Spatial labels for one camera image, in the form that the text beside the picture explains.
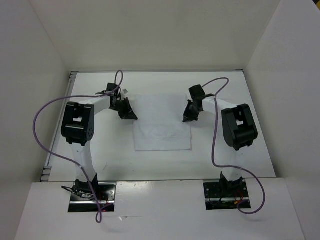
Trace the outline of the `white skirt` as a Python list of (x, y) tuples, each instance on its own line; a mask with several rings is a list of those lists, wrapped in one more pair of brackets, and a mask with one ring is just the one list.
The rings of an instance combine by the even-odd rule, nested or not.
[(191, 127), (183, 123), (187, 101), (185, 93), (135, 95), (133, 109), (138, 120), (133, 123), (134, 150), (191, 150)]

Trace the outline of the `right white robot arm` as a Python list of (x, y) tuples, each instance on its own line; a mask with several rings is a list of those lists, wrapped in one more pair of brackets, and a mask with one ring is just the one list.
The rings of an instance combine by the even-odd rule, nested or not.
[[(183, 113), (183, 122), (197, 121), (201, 112), (212, 113), (215, 116), (211, 160), (216, 168), (222, 169), (219, 178), (219, 191), (229, 197), (242, 187), (243, 175), (246, 172), (254, 179), (257, 176), (243, 168), (238, 154), (244, 148), (250, 147), (258, 137), (258, 130), (248, 104), (232, 104), (220, 100), (214, 94), (206, 94), (201, 85), (189, 88), (191, 99)], [(216, 142), (218, 128), (222, 127), (222, 137), (229, 147), (228, 157), (222, 163), (216, 162)]]

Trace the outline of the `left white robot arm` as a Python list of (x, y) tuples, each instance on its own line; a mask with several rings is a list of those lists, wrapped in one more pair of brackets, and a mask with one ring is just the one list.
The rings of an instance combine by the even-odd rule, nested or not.
[(66, 104), (61, 126), (61, 135), (69, 144), (73, 160), (78, 164), (77, 176), (72, 191), (88, 200), (99, 196), (98, 175), (93, 166), (91, 140), (95, 133), (95, 115), (104, 110), (113, 110), (122, 120), (137, 120), (130, 101), (122, 95), (119, 85), (108, 83), (106, 90), (81, 102)]

